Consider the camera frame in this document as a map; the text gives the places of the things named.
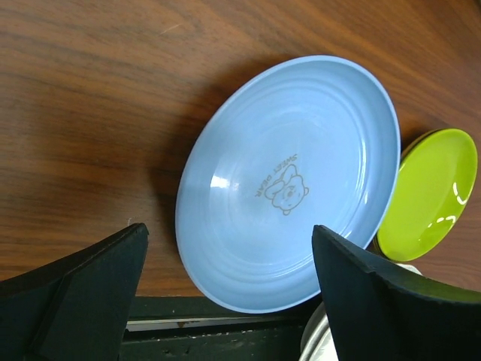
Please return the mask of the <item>blue plate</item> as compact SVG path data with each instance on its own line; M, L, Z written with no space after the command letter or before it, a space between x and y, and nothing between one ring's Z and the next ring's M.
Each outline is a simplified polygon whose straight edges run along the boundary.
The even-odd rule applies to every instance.
M318 55L263 71L210 118L183 170L175 236L188 276L248 314L317 296L313 227L366 248L400 153L393 102L361 65Z

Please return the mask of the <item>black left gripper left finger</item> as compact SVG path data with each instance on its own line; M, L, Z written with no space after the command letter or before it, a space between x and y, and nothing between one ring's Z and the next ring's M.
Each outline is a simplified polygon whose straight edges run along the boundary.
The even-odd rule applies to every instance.
M134 223L1 282L3 360L117 360L148 248Z

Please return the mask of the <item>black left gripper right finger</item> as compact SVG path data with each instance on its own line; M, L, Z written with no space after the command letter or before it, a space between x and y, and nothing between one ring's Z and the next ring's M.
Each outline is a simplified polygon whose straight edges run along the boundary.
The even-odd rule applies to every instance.
M478 360L480 294L418 275L314 226L313 258L340 360Z

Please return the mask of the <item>lime green plate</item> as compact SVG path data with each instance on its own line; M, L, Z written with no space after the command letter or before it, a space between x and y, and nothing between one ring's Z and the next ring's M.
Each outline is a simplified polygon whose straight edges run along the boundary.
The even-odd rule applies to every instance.
M384 257L417 259L434 249L457 223L473 191L478 153L460 129L419 136L401 154L398 182L374 239Z

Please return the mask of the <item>white scalloped deep plate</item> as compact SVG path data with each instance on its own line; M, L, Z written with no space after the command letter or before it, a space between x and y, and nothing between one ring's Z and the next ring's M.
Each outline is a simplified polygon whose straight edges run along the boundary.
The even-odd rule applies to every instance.
M345 284L330 283L301 337L301 360L405 360L386 285L356 268Z

